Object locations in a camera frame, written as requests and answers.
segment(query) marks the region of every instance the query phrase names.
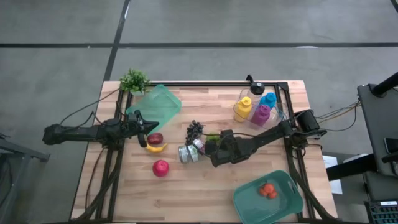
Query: tin can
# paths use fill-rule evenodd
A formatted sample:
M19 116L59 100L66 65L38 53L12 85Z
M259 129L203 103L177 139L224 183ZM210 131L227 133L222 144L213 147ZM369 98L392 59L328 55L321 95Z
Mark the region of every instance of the tin can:
M199 160L198 151L192 145L178 147L178 154L182 163L198 162Z
M205 153L205 145L200 139L195 139L192 141L193 146L198 149L199 154Z

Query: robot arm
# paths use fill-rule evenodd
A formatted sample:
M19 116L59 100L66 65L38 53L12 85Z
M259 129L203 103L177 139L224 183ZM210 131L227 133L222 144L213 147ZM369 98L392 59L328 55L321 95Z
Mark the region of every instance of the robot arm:
M64 141L93 141L109 147L120 139L137 135L141 147L146 147L144 136L158 125L157 121L144 120L140 111L136 110L134 114L129 115L127 122L113 118L88 128L53 124L44 129L43 142L47 145L54 145Z
M295 114L292 119L281 121L277 126L264 131L252 138L234 137L232 130L222 130L221 142L217 146L215 141L207 141L205 152L210 155L214 167L225 163L238 163L249 159L257 149L283 137L290 137L296 142L306 141L306 137L326 134L313 116L312 110L305 110Z

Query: yellow banana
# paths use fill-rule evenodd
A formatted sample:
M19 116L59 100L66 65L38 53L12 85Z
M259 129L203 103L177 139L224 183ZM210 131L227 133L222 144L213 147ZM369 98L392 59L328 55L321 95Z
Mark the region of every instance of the yellow banana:
M150 152L162 152L164 147L166 147L166 145L167 145L167 143L165 143L163 146L154 147L154 146L147 144L147 147L145 147L145 148L148 149Z

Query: potted plant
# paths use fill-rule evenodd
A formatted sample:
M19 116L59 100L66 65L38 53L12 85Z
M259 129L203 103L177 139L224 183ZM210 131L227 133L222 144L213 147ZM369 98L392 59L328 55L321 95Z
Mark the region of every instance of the potted plant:
M122 90L130 91L134 96L142 96L149 86L150 80L141 70L129 69L129 72L120 79L120 82Z

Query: wooden table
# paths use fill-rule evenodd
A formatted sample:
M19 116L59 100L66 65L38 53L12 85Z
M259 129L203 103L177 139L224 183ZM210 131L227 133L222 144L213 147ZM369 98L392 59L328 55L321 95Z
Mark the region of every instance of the wooden table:
M289 84L294 112L308 109L310 104L304 82L301 80L286 82ZM117 88L119 82L104 82L101 97ZM178 147L185 141L186 127L193 119L206 125L204 133L221 129L233 129L234 132L250 134L262 132L233 120L232 106L243 88L247 89L247 87L169 88L182 102L179 114L159 130L164 135L164 142L169 145L163 152L153 154L141 148L136 137L127 139L114 222L240 222L233 205L234 189L274 170L288 172L283 140L274 141L260 148L247 161L225 164L217 168L214 168L206 157L202 157L196 163L182 164L178 157ZM266 92L270 91L274 91L273 88L266 88ZM97 116L100 120L113 118L117 97L116 92L99 103ZM100 151L100 144L89 143L72 218L78 217L84 211L88 181ZM100 189L104 155L105 153L93 178L89 195L91 200ZM159 159L166 160L170 165L170 172L164 178L158 178L152 173L152 165ZM326 210L337 217L320 148L307 147L304 161L312 192ZM106 214L108 209L107 201L106 198L103 214ZM303 214L304 217L308 217L306 206ZM291 215L283 221L294 221L296 217Z

